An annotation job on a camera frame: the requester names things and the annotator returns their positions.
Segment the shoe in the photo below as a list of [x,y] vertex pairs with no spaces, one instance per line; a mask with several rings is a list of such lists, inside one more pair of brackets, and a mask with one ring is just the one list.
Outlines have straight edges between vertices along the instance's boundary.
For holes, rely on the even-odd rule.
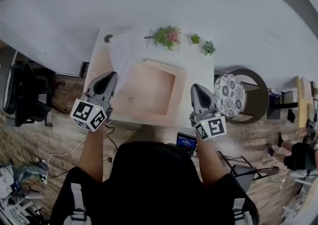
[[269,157],[272,157],[274,155],[274,149],[272,148],[272,146],[270,144],[267,144],[266,145],[266,152],[267,152],[267,155]]
[[282,133],[281,132],[278,132],[277,133],[277,138],[276,138],[277,142],[276,142],[276,146],[278,148],[281,148],[282,147],[282,143],[284,142],[283,139],[282,139]]

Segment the pink flower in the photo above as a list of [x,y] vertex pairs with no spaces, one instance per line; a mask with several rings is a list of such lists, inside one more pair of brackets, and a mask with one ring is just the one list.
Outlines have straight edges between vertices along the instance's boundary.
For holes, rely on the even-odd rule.
[[172,41],[173,43],[180,43],[180,36],[179,36],[179,31],[178,30],[174,30],[174,31],[166,34],[165,37],[169,41]]

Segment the potted plant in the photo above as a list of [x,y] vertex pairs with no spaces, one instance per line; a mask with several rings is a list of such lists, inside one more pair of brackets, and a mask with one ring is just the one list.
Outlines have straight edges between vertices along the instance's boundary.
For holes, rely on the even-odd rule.
[[153,36],[145,39],[154,39],[156,45],[159,43],[169,50],[174,50],[180,44],[180,29],[171,26],[159,28]]
[[191,35],[190,40],[191,40],[191,44],[200,44],[201,37],[199,36],[199,34],[195,33]]
[[214,47],[212,41],[206,41],[202,47],[204,55],[212,56],[216,48]]

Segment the backpack strap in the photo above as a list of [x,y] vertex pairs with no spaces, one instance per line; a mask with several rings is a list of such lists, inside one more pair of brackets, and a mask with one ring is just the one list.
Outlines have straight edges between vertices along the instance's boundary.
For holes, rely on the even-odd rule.
[[249,211],[243,213],[245,199],[235,199],[233,204],[235,225],[253,225]]
[[75,209],[73,214],[65,219],[64,225],[91,225],[90,217],[85,214],[80,184],[71,183],[71,189],[74,197]]

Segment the patterned cushion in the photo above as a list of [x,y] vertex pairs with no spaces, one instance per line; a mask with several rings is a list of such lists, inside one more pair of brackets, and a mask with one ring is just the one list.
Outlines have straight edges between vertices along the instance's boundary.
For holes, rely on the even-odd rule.
[[238,115],[244,108],[246,93],[241,82],[233,74],[219,77],[214,84],[217,109],[227,117]]

